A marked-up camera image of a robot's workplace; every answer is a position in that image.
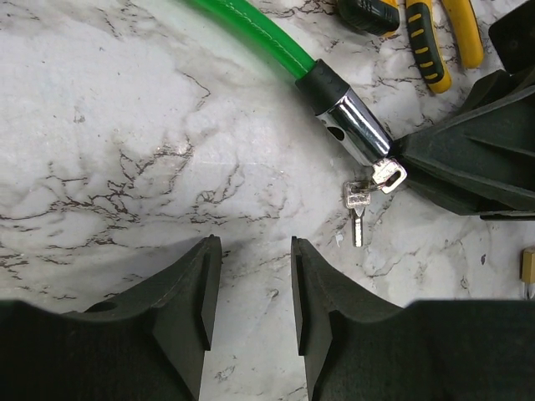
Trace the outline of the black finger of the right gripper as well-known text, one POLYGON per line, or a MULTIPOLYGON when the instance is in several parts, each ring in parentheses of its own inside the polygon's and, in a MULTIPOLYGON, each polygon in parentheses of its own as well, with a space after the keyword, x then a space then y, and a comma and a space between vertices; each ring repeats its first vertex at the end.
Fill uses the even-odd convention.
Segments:
POLYGON ((479 80, 459 113, 395 142, 408 185, 459 216, 534 215, 534 70, 479 80))
POLYGON ((534 23, 534 4, 523 3, 489 28, 492 45, 510 74, 534 66, 534 23))

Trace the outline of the green cable lock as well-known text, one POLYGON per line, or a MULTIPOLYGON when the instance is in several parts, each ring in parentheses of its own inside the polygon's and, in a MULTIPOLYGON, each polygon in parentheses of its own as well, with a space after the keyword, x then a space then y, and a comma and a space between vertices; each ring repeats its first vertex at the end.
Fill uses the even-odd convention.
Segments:
POLYGON ((322 59, 312 58, 291 36, 247 1, 195 1, 213 17, 274 57, 327 131, 361 165, 376 170, 394 167, 393 140, 373 113, 322 59))

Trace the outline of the silver key pair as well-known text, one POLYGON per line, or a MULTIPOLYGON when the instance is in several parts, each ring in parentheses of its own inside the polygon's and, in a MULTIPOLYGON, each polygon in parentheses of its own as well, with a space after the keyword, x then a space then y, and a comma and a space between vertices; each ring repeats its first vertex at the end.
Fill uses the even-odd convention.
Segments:
POLYGON ((346 181, 343 184, 343 202, 352 221, 353 244, 364 244, 364 213, 371 204, 372 194, 381 191, 389 194, 407 177, 405 168, 394 159, 383 159, 372 165, 369 180, 346 181))

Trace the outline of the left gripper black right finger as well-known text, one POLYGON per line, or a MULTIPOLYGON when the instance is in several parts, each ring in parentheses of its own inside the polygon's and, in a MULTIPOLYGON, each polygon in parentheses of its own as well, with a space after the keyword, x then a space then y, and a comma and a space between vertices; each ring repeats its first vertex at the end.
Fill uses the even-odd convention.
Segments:
POLYGON ((427 300, 398 307, 291 246, 298 352, 312 400, 531 400, 534 305, 427 300))

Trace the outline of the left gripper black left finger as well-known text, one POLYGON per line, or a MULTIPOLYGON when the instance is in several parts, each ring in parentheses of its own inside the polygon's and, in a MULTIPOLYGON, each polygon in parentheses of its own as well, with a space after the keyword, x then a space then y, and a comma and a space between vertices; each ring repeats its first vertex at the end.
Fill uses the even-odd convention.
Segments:
POLYGON ((2 399, 198 399, 221 266, 221 241, 209 236, 84 312, 3 301, 2 399))

